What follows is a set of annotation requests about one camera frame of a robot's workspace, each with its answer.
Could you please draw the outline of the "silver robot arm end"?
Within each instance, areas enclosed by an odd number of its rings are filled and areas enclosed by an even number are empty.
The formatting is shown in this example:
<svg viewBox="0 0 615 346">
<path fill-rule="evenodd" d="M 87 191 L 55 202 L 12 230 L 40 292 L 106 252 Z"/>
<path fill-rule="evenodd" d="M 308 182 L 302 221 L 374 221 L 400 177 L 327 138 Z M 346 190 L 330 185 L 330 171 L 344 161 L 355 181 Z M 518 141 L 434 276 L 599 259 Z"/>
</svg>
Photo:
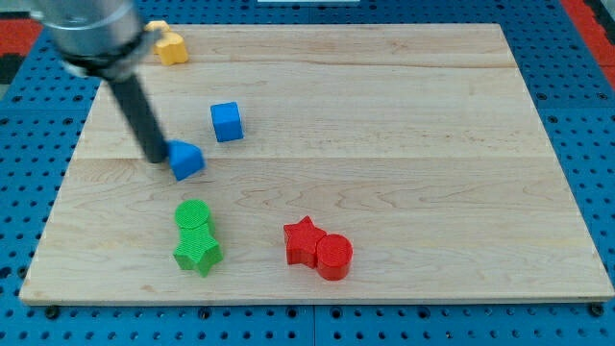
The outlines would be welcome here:
<svg viewBox="0 0 615 346">
<path fill-rule="evenodd" d="M 68 70 L 108 81 L 129 78 L 156 39 L 131 0 L 33 0 Z"/>
</svg>

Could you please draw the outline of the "yellow block behind arm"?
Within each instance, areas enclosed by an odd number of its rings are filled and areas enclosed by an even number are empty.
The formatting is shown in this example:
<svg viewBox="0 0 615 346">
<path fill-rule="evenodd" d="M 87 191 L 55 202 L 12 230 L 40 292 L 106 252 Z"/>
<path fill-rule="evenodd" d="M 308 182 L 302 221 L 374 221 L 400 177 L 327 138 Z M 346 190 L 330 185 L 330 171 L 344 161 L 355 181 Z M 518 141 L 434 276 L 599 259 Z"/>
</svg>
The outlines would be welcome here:
<svg viewBox="0 0 615 346">
<path fill-rule="evenodd" d="M 161 31 L 162 33 L 167 33 L 171 31 L 169 24 L 164 20 L 149 21 L 144 29 L 148 32 Z"/>
</svg>

